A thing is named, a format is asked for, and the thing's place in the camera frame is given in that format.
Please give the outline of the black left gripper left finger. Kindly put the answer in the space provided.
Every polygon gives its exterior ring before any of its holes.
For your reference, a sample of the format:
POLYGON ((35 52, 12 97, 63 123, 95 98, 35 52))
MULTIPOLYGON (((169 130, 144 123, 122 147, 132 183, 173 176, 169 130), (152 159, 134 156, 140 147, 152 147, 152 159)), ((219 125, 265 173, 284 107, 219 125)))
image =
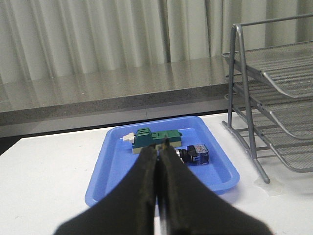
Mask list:
POLYGON ((141 150, 135 164, 102 200, 58 227, 57 235, 152 235, 157 151, 141 150))

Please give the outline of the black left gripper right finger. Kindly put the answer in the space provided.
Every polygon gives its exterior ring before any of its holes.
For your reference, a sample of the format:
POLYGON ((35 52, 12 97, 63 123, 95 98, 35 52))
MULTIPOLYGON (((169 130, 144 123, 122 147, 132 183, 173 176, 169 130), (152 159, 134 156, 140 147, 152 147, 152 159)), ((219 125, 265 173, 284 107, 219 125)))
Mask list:
POLYGON ((167 235, 270 235, 262 221, 236 209, 208 189, 183 164, 168 140, 157 162, 157 197, 167 235))

